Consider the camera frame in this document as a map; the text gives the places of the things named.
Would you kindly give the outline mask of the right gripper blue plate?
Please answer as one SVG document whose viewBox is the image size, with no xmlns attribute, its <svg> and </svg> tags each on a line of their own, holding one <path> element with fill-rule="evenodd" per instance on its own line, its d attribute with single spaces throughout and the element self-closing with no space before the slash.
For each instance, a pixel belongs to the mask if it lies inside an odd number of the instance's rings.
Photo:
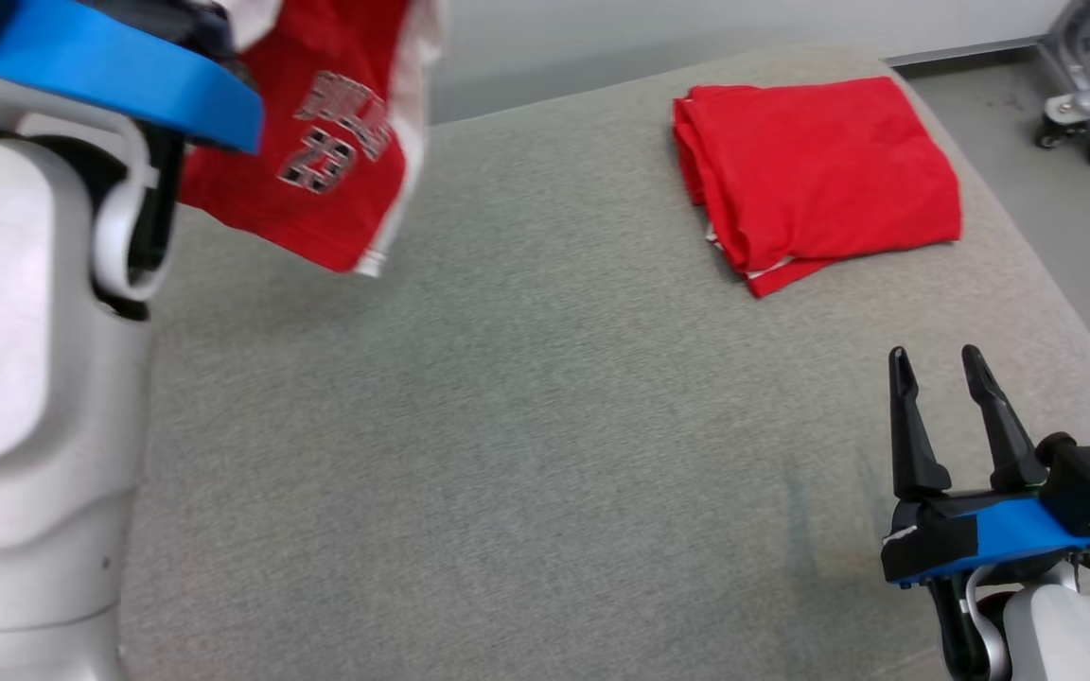
<svg viewBox="0 0 1090 681">
<path fill-rule="evenodd" d="M 946 492 L 950 471 L 927 437 L 911 358 L 904 346 L 891 349 L 892 492 L 899 500 L 881 548 L 891 585 L 962 587 L 981 568 L 994 572 L 984 585 L 1012 585 L 1043 576 L 1069 554 L 1090 552 L 1090 526 L 1065 528 L 1027 490 L 1046 482 L 1047 470 L 981 350 L 966 344 L 961 360 L 988 436 L 991 490 Z"/>
</svg>

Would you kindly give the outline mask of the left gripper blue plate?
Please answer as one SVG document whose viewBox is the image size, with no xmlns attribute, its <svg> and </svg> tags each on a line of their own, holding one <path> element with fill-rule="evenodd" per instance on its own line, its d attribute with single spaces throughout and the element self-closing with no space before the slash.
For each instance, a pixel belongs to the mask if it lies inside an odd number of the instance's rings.
<svg viewBox="0 0 1090 681">
<path fill-rule="evenodd" d="M 78 1 L 21 1 L 0 31 L 0 80 L 228 149 L 261 147 L 261 95 L 223 64 Z"/>
</svg>

